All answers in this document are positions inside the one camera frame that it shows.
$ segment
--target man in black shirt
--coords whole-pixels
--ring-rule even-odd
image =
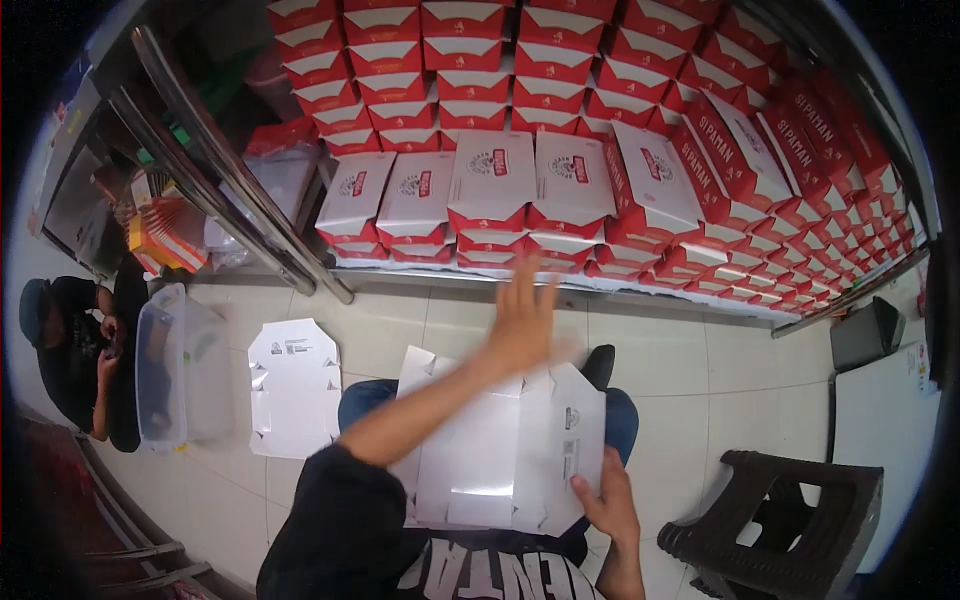
[[[143,267],[132,254],[111,293],[88,279],[31,279],[20,295],[20,329],[36,348],[47,394],[91,438],[122,452],[140,445],[133,376],[136,323],[147,302]],[[88,311],[98,309],[101,322]]]
[[[497,291],[490,335],[460,367],[408,396],[379,401],[370,395],[376,405],[362,416],[347,413],[365,407],[341,411],[343,435],[303,466],[290,516],[260,567],[258,598],[643,600],[630,479],[620,453],[609,446],[600,497],[582,477],[570,482],[588,522],[611,537],[596,588],[578,568],[586,554],[585,521],[560,538],[403,527],[406,494],[386,468],[484,389],[560,358],[552,342],[556,287],[548,285],[536,298],[538,268],[536,258],[521,261],[514,281]],[[368,388],[381,396],[393,389],[385,381]],[[610,392],[616,391],[608,391],[608,407]],[[621,406],[615,412],[633,420],[629,450],[636,409],[627,411]]]

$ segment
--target plastic bag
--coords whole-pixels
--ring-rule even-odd
[[[313,121],[304,117],[284,125],[256,128],[243,159],[280,212],[294,221],[320,161]],[[225,182],[220,184],[220,191],[255,227],[260,227]],[[204,243],[208,250],[219,254],[246,252],[242,244],[209,216],[204,227]]]

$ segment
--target black shoe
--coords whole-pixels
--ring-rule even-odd
[[[610,344],[598,346],[593,349],[587,362],[580,369],[580,373],[587,378],[587,381],[601,392],[607,391],[610,385],[610,376],[613,374],[613,358],[616,356],[616,348]]]

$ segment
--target stacked food box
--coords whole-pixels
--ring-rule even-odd
[[[720,0],[370,2],[270,5],[280,42],[324,32],[284,56],[342,158],[317,224],[342,258],[539,252],[545,270],[804,313],[916,244],[845,88]]]

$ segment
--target metal rack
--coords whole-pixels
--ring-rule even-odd
[[[920,221],[928,237],[927,242],[902,257],[897,264],[885,265],[885,271],[853,288],[830,306],[796,323],[779,324],[773,330],[773,335],[780,337],[851,307],[919,264],[929,254],[940,227],[932,172],[920,135],[889,74],[846,14],[832,2],[761,4],[741,0],[739,4],[767,23],[781,24],[774,29],[796,47],[805,48],[809,56],[817,57],[854,77],[858,85],[852,91],[863,106],[871,108],[873,125],[891,150],[891,157],[903,176],[907,199],[919,209]],[[137,140],[156,157],[158,165],[174,176],[187,198],[203,212],[215,217],[230,235],[259,257],[267,273],[278,276],[276,281],[283,281],[305,295],[323,286],[344,303],[352,301],[351,289],[375,287],[380,291],[390,290],[394,285],[453,287],[472,290],[478,297],[489,295],[496,279],[488,276],[333,268],[328,257],[324,264],[324,249],[304,240],[303,224],[291,224],[276,209],[243,160],[227,144],[183,75],[176,57],[165,48],[165,40],[150,26],[149,8],[149,0],[126,0],[118,5],[91,39],[88,54],[91,59],[99,61],[111,46],[128,43],[128,40],[132,42],[132,48],[159,96],[191,139],[196,141],[217,175],[227,182],[244,206],[263,224],[264,233],[261,234],[243,218],[240,211],[204,177],[173,136],[160,125],[158,116],[150,114],[145,105],[137,100],[133,86],[119,84],[102,89],[94,85],[92,75],[98,68],[98,64],[94,63],[84,75],[76,97],[67,108],[64,127],[54,136],[56,144],[52,157],[42,169],[40,167],[44,165],[41,160],[32,160],[21,187],[20,202],[31,202],[36,209],[34,235],[43,233],[51,237],[43,227],[50,203],[73,158],[85,144],[92,117],[108,103]],[[32,156],[41,156],[43,145],[49,141],[39,137]],[[329,169],[322,166],[321,179],[329,184],[331,176]],[[32,189],[42,190],[38,198],[25,193],[25,190]],[[575,285],[564,286],[564,293],[571,298],[586,296],[633,306],[654,302],[679,308],[705,308],[683,299],[651,298],[639,292],[598,292]]]

